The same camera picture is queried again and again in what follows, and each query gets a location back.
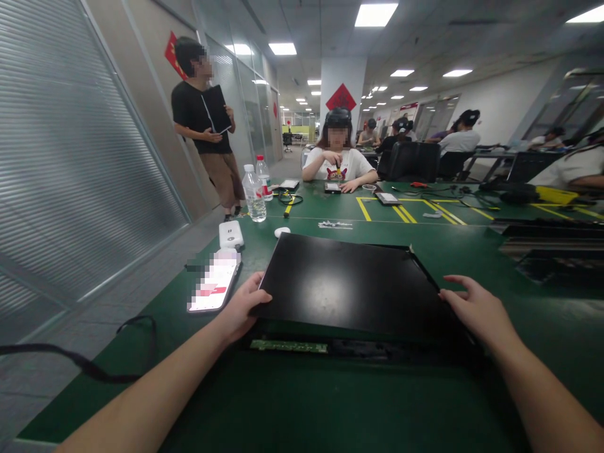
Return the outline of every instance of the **white t-shirt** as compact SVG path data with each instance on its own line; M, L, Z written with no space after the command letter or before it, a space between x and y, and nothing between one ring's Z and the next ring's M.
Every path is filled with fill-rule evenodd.
M440 141L440 155L446 152L474 151L480 142L480 135L474 130L454 132Z
M553 140L550 140L549 142L545 142L545 135L539 135L538 137L533 138L530 141L531 145L541 145L541 148L553 148L555 146L558 145L562 145L562 140L560 140L559 137L556 137Z
M603 169L604 146L599 146L560 157L528 183L534 186L549 186L567 190L575 179L602 174Z
M308 158L304 168L308 167L315 159L321 158L323 150L321 148L314 148ZM364 174L369 173L374 168L365 159L365 156L357 149L350 149L342 151L342 163L340 164L340 181L351 181L357 179ZM338 180L337 167L329 163L328 160L324 161L323 165L319 167L316 172L315 179L329 179L333 181Z

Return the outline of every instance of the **plastic bottle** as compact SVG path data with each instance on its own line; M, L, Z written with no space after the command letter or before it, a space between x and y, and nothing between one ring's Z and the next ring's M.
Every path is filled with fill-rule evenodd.
M260 182L262 183L262 193L264 194L264 201L272 200L272 191L269 191L269 186L271 185L271 177L269 175L269 168L264 162L264 156L259 155L256 156L256 174L258 178L260 178Z
M242 185L245 192L245 200L250 217L255 222L262 222L266 219L266 205L262 196L262 183L254 172L254 166L247 164L243 166L245 176Z

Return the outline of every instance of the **person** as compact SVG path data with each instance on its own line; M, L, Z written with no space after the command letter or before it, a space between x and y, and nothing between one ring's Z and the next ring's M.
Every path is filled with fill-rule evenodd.
M466 110L459 117L457 132L447 135L440 141L440 155L446 152L474 151L480 142L480 135L473 128L480 118L480 111Z
M560 190L604 190L604 128L588 145L567 154L543 170L528 183Z
M261 279L262 272L252 275L216 318L93 415L56 453L157 452L222 352L254 325L250 310L271 302L258 289ZM465 287L460 293L441 289L440 298L491 351L533 451L604 451L604 429L524 345L501 301L470 277L444 279Z
M384 151L390 151L394 147L394 144L401 140L411 141L411 138L407 137L405 134L405 126L407 123L408 121L406 118L399 118L398 120L395 120L394 123L392 123L392 135L389 135L382 143L380 143L380 145L376 148L376 153L380 154Z
M378 131L376 131L376 126L378 125L377 121L373 118L370 118L367 121L367 130L361 132L359 136L359 145L360 146L378 146L379 145L379 137Z
M212 64L204 47L196 40L182 36L174 45L176 60L184 73L185 81L172 90L172 114L177 134L193 140L199 158L214 184L220 204L225 211L224 221L232 220L241 211L240 200L245 199L237 161L228 142L228 133L212 132L212 125L201 94L212 78ZM224 106L231 120L229 133L235 132L233 109Z
M563 127L552 128L547 134L539 135L530 141L528 146L530 150L538 150L541 148L564 148L564 144L560 137L566 134Z
M447 135L457 132L458 126L459 126L459 118L456 119L453 122L453 124L451 124L451 127L449 129L437 132L436 134L432 135L430 138L427 138L425 140L425 142L426 143L440 143L442 141L442 139L445 138Z
M321 139L308 154L302 168L302 179L343 181L340 185L342 193L353 193L363 184L376 182L378 173L359 150L351 148L351 136L352 116L349 110L335 108L327 113Z

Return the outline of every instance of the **smartphone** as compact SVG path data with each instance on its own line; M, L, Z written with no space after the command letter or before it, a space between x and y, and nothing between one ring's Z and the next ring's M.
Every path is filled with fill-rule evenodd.
M224 306L241 264L238 256L235 250L229 254L215 254L195 284L187 303L189 313L215 311Z

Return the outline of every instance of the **black office chair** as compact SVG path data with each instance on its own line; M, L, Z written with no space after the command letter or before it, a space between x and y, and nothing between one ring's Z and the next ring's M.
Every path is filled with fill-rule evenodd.
M564 154L559 152L519 152L508 175L508 182L529 182Z
M284 151L287 152L293 152L292 149L289 147L292 144L292 137L293 134L290 132L284 132L283 133L283 145L285 146Z
M464 164L470 159L475 151L446 152L440 158L439 178L445 181L453 181L463 171Z
M436 181L440 160L439 144L398 142L384 161L386 152L384 151L377 168L377 173L385 181L424 183Z

